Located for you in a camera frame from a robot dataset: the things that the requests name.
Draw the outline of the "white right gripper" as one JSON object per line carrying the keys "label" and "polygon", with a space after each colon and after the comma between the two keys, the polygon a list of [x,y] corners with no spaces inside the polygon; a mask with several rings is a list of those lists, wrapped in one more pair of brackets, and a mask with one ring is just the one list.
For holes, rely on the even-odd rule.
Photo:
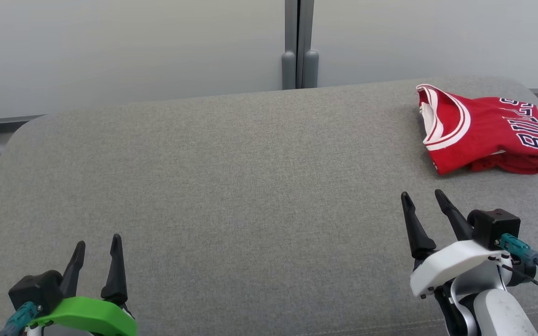
{"label": "white right gripper", "polygon": [[474,228],[444,191],[436,189],[435,197],[455,237],[463,242],[455,242],[435,253],[436,243],[421,225],[414,202],[406,191],[401,193],[411,255],[416,261],[424,261],[410,276],[413,295],[433,295],[435,289],[447,281],[452,281],[452,291],[456,295],[469,295],[488,289],[505,290],[510,283],[510,272],[504,270],[503,266],[510,265],[510,254],[487,250],[472,241]]}

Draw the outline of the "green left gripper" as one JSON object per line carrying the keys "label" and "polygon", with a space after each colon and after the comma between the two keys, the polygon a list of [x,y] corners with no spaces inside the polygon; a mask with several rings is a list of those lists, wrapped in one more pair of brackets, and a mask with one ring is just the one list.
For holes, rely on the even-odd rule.
{"label": "green left gripper", "polygon": [[70,329],[77,329],[103,336],[136,336],[135,319],[120,306],[126,306],[128,300],[127,280],[122,238],[114,234],[110,248],[111,264],[105,286],[101,291],[103,300],[76,296],[79,273],[84,264],[85,242],[79,241],[68,262],[60,283],[60,291],[66,299],[49,314],[42,315],[28,323],[45,327],[59,324]]}

